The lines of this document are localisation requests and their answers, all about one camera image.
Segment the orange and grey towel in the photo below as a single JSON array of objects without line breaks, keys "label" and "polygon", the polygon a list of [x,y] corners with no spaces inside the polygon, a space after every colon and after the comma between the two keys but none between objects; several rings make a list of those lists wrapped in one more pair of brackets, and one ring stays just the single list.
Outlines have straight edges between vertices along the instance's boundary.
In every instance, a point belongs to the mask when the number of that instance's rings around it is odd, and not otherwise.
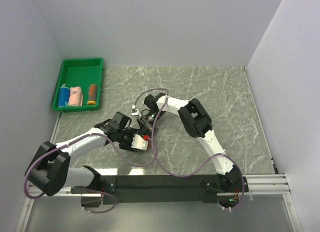
[{"label": "orange and grey towel", "polygon": [[93,106],[97,104],[97,93],[98,86],[97,84],[91,84],[88,88],[88,97],[87,97],[87,106]]}]

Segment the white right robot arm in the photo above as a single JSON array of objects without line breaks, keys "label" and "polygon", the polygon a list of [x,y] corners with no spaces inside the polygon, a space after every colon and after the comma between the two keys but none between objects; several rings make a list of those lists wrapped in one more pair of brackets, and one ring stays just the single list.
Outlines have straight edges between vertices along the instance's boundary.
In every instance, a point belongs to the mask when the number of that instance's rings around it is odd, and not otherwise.
[{"label": "white right robot arm", "polygon": [[[215,135],[212,119],[198,99],[181,100],[169,96],[168,92],[166,92],[159,93],[157,96],[147,95],[144,99],[144,104],[155,114],[151,122],[150,143],[156,162],[166,173],[175,177],[189,177],[200,171],[211,160],[215,166],[217,176],[220,178],[220,186],[223,190],[234,191],[234,188],[237,187],[241,189],[241,192],[245,192],[245,180],[239,166],[222,148]],[[196,171],[190,174],[173,174],[165,169],[158,159],[158,148],[154,137],[155,125],[163,112],[178,115],[187,134],[195,138],[209,155],[209,158]]]}]

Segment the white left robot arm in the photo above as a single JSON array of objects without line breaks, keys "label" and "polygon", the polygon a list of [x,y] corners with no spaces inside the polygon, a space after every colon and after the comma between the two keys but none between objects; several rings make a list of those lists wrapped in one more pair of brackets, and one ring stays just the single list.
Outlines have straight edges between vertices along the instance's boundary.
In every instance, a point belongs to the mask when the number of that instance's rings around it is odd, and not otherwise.
[{"label": "white left robot arm", "polygon": [[113,118],[96,124],[88,132],[65,142],[44,142],[37,150],[24,183],[36,186],[42,195],[53,196],[64,187],[83,187],[90,193],[106,188],[101,174],[90,166],[71,168],[70,164],[92,150],[112,145],[115,150],[146,150],[140,129],[130,127],[131,118],[117,112]]}]

